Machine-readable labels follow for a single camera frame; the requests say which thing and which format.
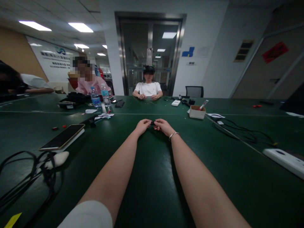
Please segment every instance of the yellow paper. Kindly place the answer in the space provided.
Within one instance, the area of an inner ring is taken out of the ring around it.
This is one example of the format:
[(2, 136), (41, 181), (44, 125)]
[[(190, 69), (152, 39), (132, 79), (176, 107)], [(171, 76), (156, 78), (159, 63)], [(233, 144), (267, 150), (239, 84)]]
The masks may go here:
[(14, 215), (13, 217), (11, 217), (11, 219), (9, 220), (9, 222), (6, 224), (6, 226), (4, 228), (12, 228), (21, 214), (22, 213), (19, 213), (19, 214)]

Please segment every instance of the white shirt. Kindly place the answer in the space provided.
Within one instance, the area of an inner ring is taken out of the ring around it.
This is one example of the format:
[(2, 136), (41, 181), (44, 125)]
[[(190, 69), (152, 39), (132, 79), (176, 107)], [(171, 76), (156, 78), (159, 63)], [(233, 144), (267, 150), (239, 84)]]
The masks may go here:
[(147, 97), (150, 97), (152, 95), (157, 95), (159, 91), (161, 91), (161, 86), (158, 82), (152, 82), (152, 83), (137, 83), (136, 91), (138, 91), (139, 94), (144, 94)]
[(22, 81), (28, 85), (30, 89), (40, 89), (47, 88), (52, 89), (52, 87), (42, 78), (31, 74), (20, 74)]
[(85, 201), (77, 205), (58, 228), (113, 228), (112, 217), (104, 204)]

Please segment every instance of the red sign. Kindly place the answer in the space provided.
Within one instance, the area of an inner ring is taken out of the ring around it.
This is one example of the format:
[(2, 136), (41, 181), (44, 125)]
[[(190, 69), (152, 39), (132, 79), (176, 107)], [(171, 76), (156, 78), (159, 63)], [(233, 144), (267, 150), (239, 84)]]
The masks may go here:
[(266, 63), (270, 63), (275, 60), (277, 57), (288, 52), (288, 48), (283, 42), (277, 43), (273, 48), (263, 54), (263, 58)]

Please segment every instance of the phone screen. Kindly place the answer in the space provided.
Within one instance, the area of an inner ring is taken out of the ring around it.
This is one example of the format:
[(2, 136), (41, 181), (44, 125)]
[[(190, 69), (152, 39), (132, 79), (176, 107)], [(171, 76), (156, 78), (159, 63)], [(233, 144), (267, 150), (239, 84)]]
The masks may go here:
[(117, 102), (115, 107), (122, 107), (123, 105), (124, 105), (124, 101), (119, 101), (119, 102)]
[(47, 144), (40, 148), (40, 150), (58, 149), (68, 142), (76, 133), (78, 133), (85, 125), (75, 124), (69, 126)]

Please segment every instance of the sleeve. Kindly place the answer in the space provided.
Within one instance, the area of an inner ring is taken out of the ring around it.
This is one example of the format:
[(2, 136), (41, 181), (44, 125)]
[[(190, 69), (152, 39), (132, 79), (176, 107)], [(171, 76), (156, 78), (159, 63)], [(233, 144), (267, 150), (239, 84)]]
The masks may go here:
[(107, 83), (105, 82), (105, 80), (104, 80), (102, 77), (95, 76), (95, 79), (98, 80), (98, 84), (99, 84), (100, 86), (101, 86), (101, 84), (104, 84), (108, 91), (111, 91), (111, 90), (112, 90), (111, 87), (109, 87), (109, 86), (107, 85)]
[(156, 84), (156, 91), (157, 91), (157, 93), (159, 92), (159, 91), (161, 91), (162, 89), (161, 89), (161, 85), (157, 82), (157, 84)]
[(136, 85), (136, 87), (135, 87), (135, 90), (138, 91), (138, 93), (139, 93), (139, 83), (137, 83), (137, 85)]
[(85, 201), (77, 205), (62, 221), (58, 228), (112, 228), (109, 210), (98, 201)]
[(41, 89), (41, 88), (47, 88), (47, 89), (52, 89), (52, 87), (42, 78), (39, 77), (35, 77), (30, 81), (30, 85), (32, 87), (35, 87), (37, 89)]
[(85, 89), (81, 81), (78, 82), (78, 87), (76, 88), (76, 91), (79, 93), (83, 93), (84, 95), (88, 94), (87, 90)]

